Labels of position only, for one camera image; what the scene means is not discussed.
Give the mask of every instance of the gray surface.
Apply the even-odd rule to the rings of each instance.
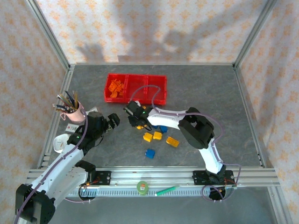
[[[63,201],[49,224],[275,224],[267,188],[238,189],[227,201],[201,197],[97,198]]]
[[[69,90],[77,90],[86,110],[101,108],[104,116],[115,112],[120,126],[106,134],[103,142],[93,148],[84,160],[100,166],[199,166],[204,161],[197,149],[190,146],[182,133],[169,129],[161,141],[143,140],[145,130],[130,126],[124,104],[104,102],[104,87],[108,73],[167,75],[167,110],[181,111],[195,107],[200,112],[218,119],[225,134],[217,143],[221,158],[227,163],[259,166],[248,120],[232,66],[199,65],[76,65]],[[57,135],[64,133],[68,120],[60,121]],[[219,135],[215,126],[215,135]],[[165,141],[177,139],[177,148]],[[146,149],[156,151],[154,159],[144,156]],[[50,162],[57,157],[53,150]]]

